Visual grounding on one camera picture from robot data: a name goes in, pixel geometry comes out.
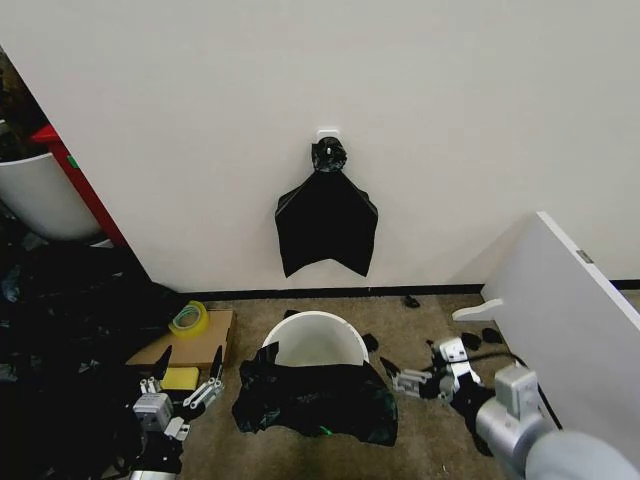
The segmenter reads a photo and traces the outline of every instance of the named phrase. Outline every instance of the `black trash bag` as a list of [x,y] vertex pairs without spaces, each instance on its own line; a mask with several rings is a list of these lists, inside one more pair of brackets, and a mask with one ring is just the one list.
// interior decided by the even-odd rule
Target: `black trash bag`
[[275,217],[284,274],[333,259],[366,276],[378,210],[342,173],[347,156],[337,139],[314,144],[312,157],[315,172],[278,200]]
[[151,282],[128,250],[47,245],[27,252],[16,267],[18,294],[13,303],[5,301],[10,318],[0,345],[8,349],[0,356],[12,357],[23,372],[33,367],[34,356],[43,374],[73,374],[96,362],[122,364],[166,334],[186,303]]
[[240,366],[242,387],[232,408],[242,432],[282,425],[302,435],[353,435],[392,446],[398,433],[396,402],[373,367],[285,367],[273,363],[278,343]]
[[19,472],[7,478],[100,478],[136,455],[140,377],[124,363],[167,333],[186,300],[128,250],[22,251],[3,280],[16,268],[11,300],[0,301],[0,421],[12,439],[0,460]]

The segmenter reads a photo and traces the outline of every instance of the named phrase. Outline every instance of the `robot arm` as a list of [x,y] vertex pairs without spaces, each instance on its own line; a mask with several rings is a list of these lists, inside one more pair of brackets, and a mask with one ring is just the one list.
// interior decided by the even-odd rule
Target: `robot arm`
[[450,404],[464,417],[478,450],[493,455],[509,478],[640,480],[634,466],[609,444],[557,430],[542,415],[534,371],[519,364],[503,368],[492,390],[471,368],[460,338],[430,347],[433,366],[426,372],[401,371],[381,358],[394,389]]

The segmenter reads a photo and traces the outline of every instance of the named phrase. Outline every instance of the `black debris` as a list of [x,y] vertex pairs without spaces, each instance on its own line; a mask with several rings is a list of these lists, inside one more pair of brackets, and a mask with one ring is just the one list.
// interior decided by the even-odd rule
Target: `black debris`
[[482,344],[482,340],[480,339],[480,337],[474,335],[473,333],[464,332],[462,335],[460,335],[460,338],[462,338],[462,343],[464,344],[464,346],[469,350],[473,350],[474,352],[476,352]]
[[482,330],[482,339],[487,343],[504,343],[502,335],[495,328],[484,328]]
[[376,337],[374,337],[370,333],[364,334],[362,336],[362,340],[364,341],[364,345],[365,347],[367,347],[367,351],[369,353],[375,352],[380,346],[380,344],[378,343],[378,340],[376,340]]
[[406,297],[404,297],[402,299],[402,303],[404,303],[405,307],[409,307],[409,308],[420,308],[420,302],[418,302],[415,298],[413,298],[411,295],[407,295]]
[[296,313],[300,313],[298,310],[287,310],[284,312],[282,319],[289,318],[291,315],[295,315]]

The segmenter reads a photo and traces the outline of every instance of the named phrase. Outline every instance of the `black cable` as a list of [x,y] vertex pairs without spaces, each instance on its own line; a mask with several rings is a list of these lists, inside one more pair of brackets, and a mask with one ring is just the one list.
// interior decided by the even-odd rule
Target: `black cable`
[[[447,362],[447,363],[448,364],[466,363],[466,362],[473,363],[473,362],[478,362],[480,360],[486,360],[487,358],[495,358],[495,357],[512,358],[513,360],[517,361],[523,367],[529,368],[529,367],[527,367],[527,364],[524,363],[524,360],[522,360],[519,356],[517,356],[516,354],[511,353],[511,352],[484,353],[482,355],[476,355],[474,357],[468,357],[466,360],[456,360],[455,362]],[[558,430],[562,430],[562,424],[560,423],[560,420],[558,419],[558,416],[556,415],[556,412],[554,412],[553,408],[551,408],[551,404],[549,403],[549,400],[547,399],[547,396],[542,391],[542,387],[540,386],[540,384],[538,384],[538,394],[540,395],[540,399],[542,400],[542,403],[544,403],[545,408],[549,412],[549,415],[551,416],[551,419],[553,420],[553,423],[556,424],[556,427],[558,427]]]

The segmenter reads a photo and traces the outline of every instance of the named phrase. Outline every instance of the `yellow tape roll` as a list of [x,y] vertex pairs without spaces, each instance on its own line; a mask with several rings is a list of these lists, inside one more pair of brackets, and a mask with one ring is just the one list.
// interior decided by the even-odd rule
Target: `yellow tape roll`
[[200,302],[192,300],[171,320],[169,330],[178,338],[189,338],[200,335],[208,325],[207,309]]

